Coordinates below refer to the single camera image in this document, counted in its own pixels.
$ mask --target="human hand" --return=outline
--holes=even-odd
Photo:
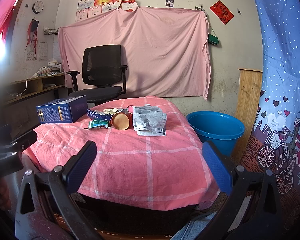
[[[0,209],[4,211],[8,211],[11,209],[9,189],[4,178],[0,179]]]

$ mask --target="black heart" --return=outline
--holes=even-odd
[[[277,107],[279,105],[279,101],[273,100],[273,105],[274,105],[274,107]]]

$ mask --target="blue plastic bucket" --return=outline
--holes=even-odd
[[[212,141],[227,156],[231,155],[237,139],[244,133],[244,124],[228,114],[198,111],[186,118],[200,141]]]

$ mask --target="metal screw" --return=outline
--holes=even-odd
[[[62,171],[62,168],[63,167],[61,165],[58,165],[58,166],[55,166],[53,170],[54,170],[54,172],[59,172],[59,171]]]
[[[268,175],[268,176],[272,176],[272,171],[271,170],[266,170],[266,174]]]
[[[237,171],[239,171],[239,172],[244,172],[244,167],[243,167],[242,165],[238,165],[238,166],[236,167],[236,169],[237,169]]]
[[[29,176],[29,175],[31,175],[32,174],[32,170],[26,170],[26,172],[25,172],[25,175],[26,176]]]

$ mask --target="clock face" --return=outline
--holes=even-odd
[[[43,2],[37,1],[33,4],[32,10],[34,13],[40,13],[43,10]]]

